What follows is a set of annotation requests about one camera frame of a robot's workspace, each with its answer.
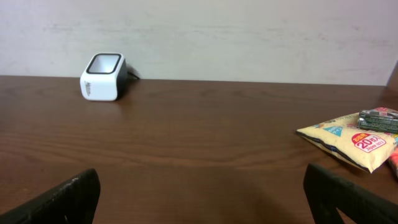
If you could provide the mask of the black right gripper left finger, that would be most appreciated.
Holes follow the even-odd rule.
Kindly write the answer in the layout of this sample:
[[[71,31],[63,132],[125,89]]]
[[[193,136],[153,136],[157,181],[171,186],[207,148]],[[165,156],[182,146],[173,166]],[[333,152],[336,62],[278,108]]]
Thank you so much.
[[[1,215],[1,223],[92,223],[100,197],[95,169],[87,169]]]

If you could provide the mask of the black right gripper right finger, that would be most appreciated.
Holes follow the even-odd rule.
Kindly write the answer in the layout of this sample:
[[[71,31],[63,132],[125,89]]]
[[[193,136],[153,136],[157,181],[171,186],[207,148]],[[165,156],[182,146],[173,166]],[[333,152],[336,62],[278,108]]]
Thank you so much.
[[[397,224],[397,204],[316,164],[307,166],[303,189],[315,223],[343,223],[343,212],[356,223]]]

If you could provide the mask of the orange tissue pack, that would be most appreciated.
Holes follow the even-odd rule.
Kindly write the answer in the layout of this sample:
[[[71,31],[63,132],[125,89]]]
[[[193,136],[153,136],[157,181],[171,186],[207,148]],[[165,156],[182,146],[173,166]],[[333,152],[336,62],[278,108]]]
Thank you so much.
[[[392,173],[396,178],[398,178],[398,149],[395,149],[390,155],[388,158],[388,163],[392,169]]]

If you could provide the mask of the dark green small box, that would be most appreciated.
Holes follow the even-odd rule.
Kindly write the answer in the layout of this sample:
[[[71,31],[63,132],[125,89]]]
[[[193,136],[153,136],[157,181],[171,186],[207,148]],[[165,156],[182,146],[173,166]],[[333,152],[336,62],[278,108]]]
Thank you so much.
[[[359,112],[358,127],[371,131],[397,134],[397,110],[375,108]]]

